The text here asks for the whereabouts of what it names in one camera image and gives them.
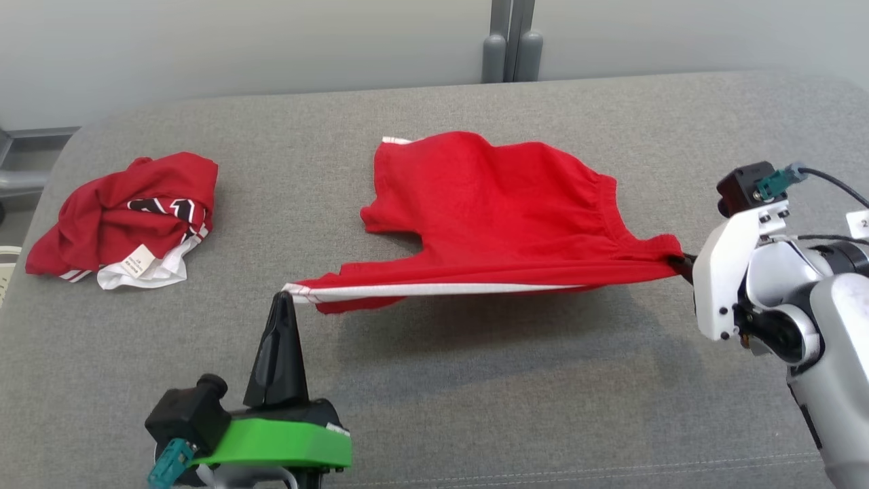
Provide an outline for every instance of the stitching line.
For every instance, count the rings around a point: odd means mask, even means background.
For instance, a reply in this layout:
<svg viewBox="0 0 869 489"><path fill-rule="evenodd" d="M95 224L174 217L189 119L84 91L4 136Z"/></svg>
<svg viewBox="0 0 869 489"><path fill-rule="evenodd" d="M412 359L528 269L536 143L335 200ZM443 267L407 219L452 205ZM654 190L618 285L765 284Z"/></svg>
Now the stitching line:
<svg viewBox="0 0 869 489"><path fill-rule="evenodd" d="M596 468L596 469L578 469L578 470L569 470L569 471L551 471L551 472L528 472L528 473L508 473L503 475L476 475L471 477L447 477L442 479L413 479L413 480L396 480L396 481L387 481L387 482L356 482L356 483L338 483L333 484L332 486L340 486L340 487L363 487L363 486L398 486L401 484L421 484L421 483L434 483L434 482L463 482L463 481L473 481L473 480L482 480L482 479L501 479L501 478L509 478L509 477L535 477L535 476L552 476L552 475L568 475L568 474L577 474L577 473L586 473L586 472L601 472L601 471L619 471L619 470L633 470L633 469L651 469L655 467L679 467L679 466L703 466L703 465L711 465L711 464L724 464L728 462L746 462L748 460L769 460L769 459L786 459L791 457L805 457L807 455L815 455L816 457L812 459L806 460L794 460L791 462L773 462L771 464L757 465L757 466L739 466L739 467L714 467L710 469L695 469L689 471L681 471L681 472L709 472L715 470L727 470L731 468L746 468L746 467L765 467L765 466L778 466L785 464L799 464L803 462L815 462L819 459L817 458L816 452L804 452L804 453L785 453L782 455L768 455L765 457L748 457L744 459L721 459L721 460L708 460L705 462L681 462L678 464L655 464L650 466L623 466L623 467L608 467L608 468ZM616 477L634 477L640 475L653 475L653 474L666 474L666 473L681 473L681 472L645 472L645 473L635 473L635 474L624 474L624 475L601 475L594 477L586 477L586 478L578 478L578 479L558 479L558 480L525 480L518 482L495 482L488 484L478 484L478 485L467 485L467 486L450 486L450 487L479 487L479 486L503 486L507 484L533 484L537 482L560 482L560 481L568 481L568 480L583 480L583 479L604 479L607 477L616 478Z"/></svg>

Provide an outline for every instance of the crumpled red shirt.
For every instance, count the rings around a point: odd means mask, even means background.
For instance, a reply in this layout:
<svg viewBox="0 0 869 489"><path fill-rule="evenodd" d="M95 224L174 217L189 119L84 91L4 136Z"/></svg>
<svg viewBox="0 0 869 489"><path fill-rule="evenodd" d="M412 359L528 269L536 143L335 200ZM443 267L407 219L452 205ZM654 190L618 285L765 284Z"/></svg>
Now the crumpled red shirt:
<svg viewBox="0 0 869 489"><path fill-rule="evenodd" d="M406 296L576 291L674 275L675 236L634 237L616 181L544 143L493 146L448 132L409 142L385 137L375 154L377 198L367 232L413 232L422 251L347 263L337 275L287 284L321 312L393 304Z"/></svg>

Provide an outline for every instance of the gray floor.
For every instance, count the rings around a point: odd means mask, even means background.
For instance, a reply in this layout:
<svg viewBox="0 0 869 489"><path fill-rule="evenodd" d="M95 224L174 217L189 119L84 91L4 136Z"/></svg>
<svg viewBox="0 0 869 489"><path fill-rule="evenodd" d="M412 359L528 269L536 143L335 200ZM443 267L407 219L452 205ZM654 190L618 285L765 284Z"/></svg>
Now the gray floor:
<svg viewBox="0 0 869 489"><path fill-rule="evenodd" d="M16 139L2 168L7 171L50 171L69 140L69 136ZM21 246L38 202L39 194L3 199L6 219L0 224L0 245Z"/></svg>

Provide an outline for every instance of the red garment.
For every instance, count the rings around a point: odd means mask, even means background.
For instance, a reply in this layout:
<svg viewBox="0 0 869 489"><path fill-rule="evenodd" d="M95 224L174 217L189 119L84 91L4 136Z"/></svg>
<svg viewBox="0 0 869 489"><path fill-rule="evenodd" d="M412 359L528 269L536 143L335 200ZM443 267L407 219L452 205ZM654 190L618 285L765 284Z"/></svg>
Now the red garment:
<svg viewBox="0 0 869 489"><path fill-rule="evenodd" d="M25 270L76 282L139 245L163 258L210 231L216 182L217 164L193 153L137 158L127 170L72 192L57 224L33 245Z"/></svg>
<svg viewBox="0 0 869 489"><path fill-rule="evenodd" d="M392 304L407 295L582 290L671 277L672 235L635 238L615 202L615 179L543 143L492 146L449 132L375 154L368 232L414 232L405 259L349 263L340 275L287 284L321 312Z"/></svg>

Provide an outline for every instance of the teal connector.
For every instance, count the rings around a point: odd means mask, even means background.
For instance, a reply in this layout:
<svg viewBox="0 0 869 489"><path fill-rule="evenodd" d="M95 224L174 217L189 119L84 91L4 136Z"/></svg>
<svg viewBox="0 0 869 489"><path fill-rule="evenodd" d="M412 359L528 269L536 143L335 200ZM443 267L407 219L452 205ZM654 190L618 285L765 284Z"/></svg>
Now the teal connector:
<svg viewBox="0 0 869 489"><path fill-rule="evenodd" d="M785 193L787 187L802 182L808 175L799 172L803 167L801 163L789 164L784 170L776 170L775 173L758 182L759 200L769 200Z"/></svg>
<svg viewBox="0 0 869 489"><path fill-rule="evenodd" d="M193 448L190 444L184 439L172 439L148 474L148 487L170 489L181 474L190 467L192 460Z"/></svg>

